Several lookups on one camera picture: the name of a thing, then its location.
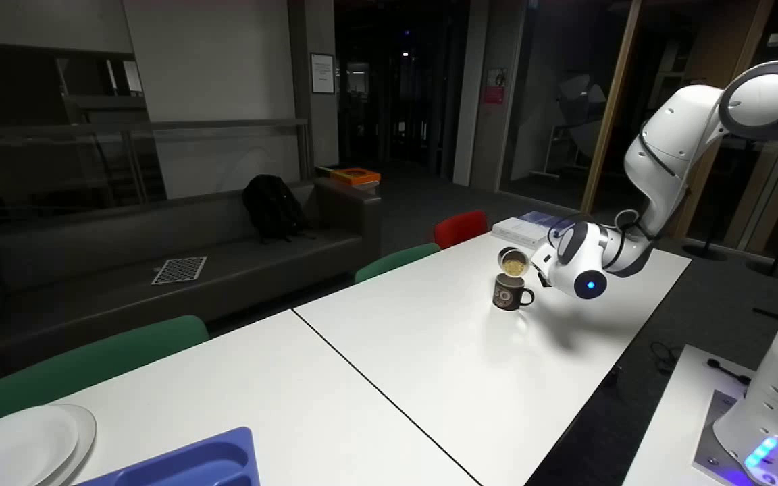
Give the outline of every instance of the white table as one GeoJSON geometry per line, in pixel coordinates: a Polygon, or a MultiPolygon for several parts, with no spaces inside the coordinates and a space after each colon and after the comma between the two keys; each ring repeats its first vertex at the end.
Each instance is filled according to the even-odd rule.
{"type": "MultiPolygon", "coordinates": [[[[668,389],[660,401],[657,417],[643,435],[634,463],[625,478],[625,486],[720,486],[711,474],[695,466],[695,452],[704,429],[704,417],[714,393],[741,398],[743,387],[708,368],[714,355],[685,345],[668,389]]],[[[750,370],[718,359],[723,368],[754,376],[750,370]]]]}
{"type": "Polygon", "coordinates": [[[608,324],[552,331],[492,305],[503,246],[480,235],[296,308],[480,483],[535,474],[688,264],[654,251],[596,304],[608,324]]]}
{"type": "Polygon", "coordinates": [[[252,428],[263,483],[473,483],[290,310],[64,402],[96,418],[79,480],[252,428]]]}

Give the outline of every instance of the blue tray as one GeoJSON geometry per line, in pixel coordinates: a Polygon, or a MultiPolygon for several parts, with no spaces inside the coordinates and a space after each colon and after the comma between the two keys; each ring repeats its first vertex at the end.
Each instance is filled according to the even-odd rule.
{"type": "Polygon", "coordinates": [[[252,429],[238,428],[223,435],[168,452],[140,466],[99,475],[86,486],[258,486],[252,429]]]}

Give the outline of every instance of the green chair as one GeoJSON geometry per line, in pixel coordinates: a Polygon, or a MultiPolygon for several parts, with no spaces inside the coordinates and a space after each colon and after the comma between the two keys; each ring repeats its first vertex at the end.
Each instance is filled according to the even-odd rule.
{"type": "Polygon", "coordinates": [[[395,268],[402,268],[402,264],[407,264],[407,263],[425,259],[425,258],[437,254],[437,251],[441,251],[441,246],[435,246],[435,243],[422,243],[422,246],[411,246],[411,250],[387,254],[383,259],[360,268],[356,275],[353,275],[353,282],[360,285],[360,282],[375,278],[375,275],[381,275],[381,274],[390,274],[390,270],[395,270],[395,268]]]}
{"type": "Polygon", "coordinates": [[[110,336],[0,379],[0,418],[90,389],[207,340],[198,316],[110,336]]]}

